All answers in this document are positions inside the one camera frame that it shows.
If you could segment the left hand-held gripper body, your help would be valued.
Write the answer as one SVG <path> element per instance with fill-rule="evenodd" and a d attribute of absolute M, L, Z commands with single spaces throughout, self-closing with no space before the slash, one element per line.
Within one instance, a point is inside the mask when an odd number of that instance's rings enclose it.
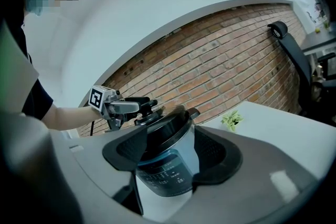
<path fill-rule="evenodd" d="M 105 86 L 92 86 L 89 94 L 88 104 L 96 109 L 108 123 L 109 129 L 117 131 L 121 128 L 123 117 L 116 112 L 115 102 L 123 101 L 123 96 L 119 90 L 107 88 Z"/>

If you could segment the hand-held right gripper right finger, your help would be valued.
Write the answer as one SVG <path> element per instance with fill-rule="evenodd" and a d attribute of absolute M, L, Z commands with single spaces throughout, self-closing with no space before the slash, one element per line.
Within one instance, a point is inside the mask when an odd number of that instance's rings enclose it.
<path fill-rule="evenodd" d="M 194 148 L 195 218 L 287 218 L 318 183 L 283 151 L 254 138 L 197 126 Z"/>

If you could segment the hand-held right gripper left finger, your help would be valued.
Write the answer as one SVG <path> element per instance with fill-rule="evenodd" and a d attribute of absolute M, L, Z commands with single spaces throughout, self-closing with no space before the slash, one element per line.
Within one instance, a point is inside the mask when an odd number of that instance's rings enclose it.
<path fill-rule="evenodd" d="M 82 215 L 141 215 L 135 170 L 146 149 L 143 127 L 67 141 L 67 184 Z"/>

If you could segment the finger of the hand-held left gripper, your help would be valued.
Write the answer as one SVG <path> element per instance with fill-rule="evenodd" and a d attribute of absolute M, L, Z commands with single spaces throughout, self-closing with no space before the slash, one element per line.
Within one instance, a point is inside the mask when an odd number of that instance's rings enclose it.
<path fill-rule="evenodd" d="M 145 101 L 144 104 L 135 101 L 113 101 L 110 103 L 110 119 L 126 122 L 141 114 L 146 117 L 153 113 L 152 108 L 158 104 L 157 100 Z"/>
<path fill-rule="evenodd" d="M 147 103 L 150 101 L 149 97 L 128 97 L 124 98 L 127 102 Z"/>

